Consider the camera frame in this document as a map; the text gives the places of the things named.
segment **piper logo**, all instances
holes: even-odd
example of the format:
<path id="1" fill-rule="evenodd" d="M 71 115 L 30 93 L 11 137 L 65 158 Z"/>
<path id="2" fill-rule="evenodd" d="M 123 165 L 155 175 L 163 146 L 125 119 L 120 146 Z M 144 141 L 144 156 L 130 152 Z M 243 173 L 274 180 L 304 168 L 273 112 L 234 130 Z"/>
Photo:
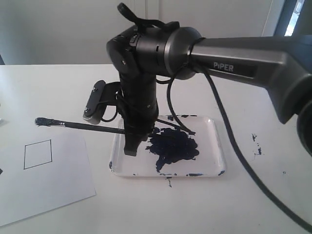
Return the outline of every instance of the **piper logo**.
<path id="1" fill-rule="evenodd" d="M 224 70 L 227 72 L 233 72 L 234 66 L 233 65 L 229 65 L 229 64 L 225 64 L 225 63 L 220 63 L 220 62 L 214 62 L 214 68 L 220 69 L 220 70 Z"/>

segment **drawn square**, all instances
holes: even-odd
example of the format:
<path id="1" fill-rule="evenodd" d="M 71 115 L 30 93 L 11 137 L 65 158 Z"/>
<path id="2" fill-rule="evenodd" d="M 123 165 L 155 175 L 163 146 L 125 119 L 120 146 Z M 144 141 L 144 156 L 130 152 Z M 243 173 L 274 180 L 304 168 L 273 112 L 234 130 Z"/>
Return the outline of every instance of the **drawn square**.
<path id="1" fill-rule="evenodd" d="M 52 162 L 51 140 L 25 145 L 24 170 Z"/>

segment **table surface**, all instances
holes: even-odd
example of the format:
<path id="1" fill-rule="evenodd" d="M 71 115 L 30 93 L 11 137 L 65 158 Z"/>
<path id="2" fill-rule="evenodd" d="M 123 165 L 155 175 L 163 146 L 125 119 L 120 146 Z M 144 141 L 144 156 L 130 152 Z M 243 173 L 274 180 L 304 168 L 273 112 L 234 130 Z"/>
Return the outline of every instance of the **table surface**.
<path id="1" fill-rule="evenodd" d="M 164 178 L 118 177 L 108 167 L 113 134 L 34 125 L 36 117 L 84 122 L 83 109 L 100 79 L 117 81 L 118 73 L 112 65 L 0 66 L 0 147 L 39 136 L 82 133 L 97 191 L 95 197 L 0 227 L 0 234 L 307 233 L 244 170 L 201 74 L 175 81 L 172 102 L 177 114 L 215 120 L 227 165 L 219 177 L 172 178 L 172 187 Z M 285 204 L 312 223 L 312 159 L 297 137 L 296 118 L 279 123 L 265 89 L 213 79 L 246 159 Z M 157 85 L 161 115 L 170 114 L 165 94 L 166 85 Z M 106 125 L 116 127 L 117 121 Z M 254 155 L 259 147 L 262 154 Z"/>

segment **paper sheet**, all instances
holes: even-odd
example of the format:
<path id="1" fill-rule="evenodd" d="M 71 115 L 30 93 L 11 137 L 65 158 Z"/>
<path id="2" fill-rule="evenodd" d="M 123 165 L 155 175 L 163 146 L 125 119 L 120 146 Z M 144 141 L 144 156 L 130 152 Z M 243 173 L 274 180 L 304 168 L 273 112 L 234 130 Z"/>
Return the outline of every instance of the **paper sheet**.
<path id="1" fill-rule="evenodd" d="M 82 136 L 0 150 L 0 226 L 96 195 Z"/>

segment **clear plastic tray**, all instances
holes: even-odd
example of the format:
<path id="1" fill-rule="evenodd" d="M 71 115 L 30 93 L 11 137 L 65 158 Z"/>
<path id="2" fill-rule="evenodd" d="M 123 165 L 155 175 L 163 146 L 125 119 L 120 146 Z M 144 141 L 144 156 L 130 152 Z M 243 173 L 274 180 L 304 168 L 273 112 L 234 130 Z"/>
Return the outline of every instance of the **clear plastic tray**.
<path id="1" fill-rule="evenodd" d="M 166 137 L 148 138 L 146 142 L 140 144 L 136 156 L 124 154 L 125 136 L 116 134 L 110 162 L 111 171 L 118 176 L 213 177 L 222 175 L 225 172 L 225 161 L 214 121 L 209 117 L 188 115 L 182 115 L 179 118 L 196 134 L 192 136 L 184 131 L 176 133 L 174 131 L 179 130 L 156 122 L 155 126 L 160 130 L 157 134 L 166 135 Z M 159 119 L 176 124 L 172 116 L 159 116 Z M 123 120 L 118 126 L 123 128 Z M 164 155 L 172 152 L 178 157 L 181 153 L 185 159 L 171 164 L 164 163 L 162 160 Z"/>

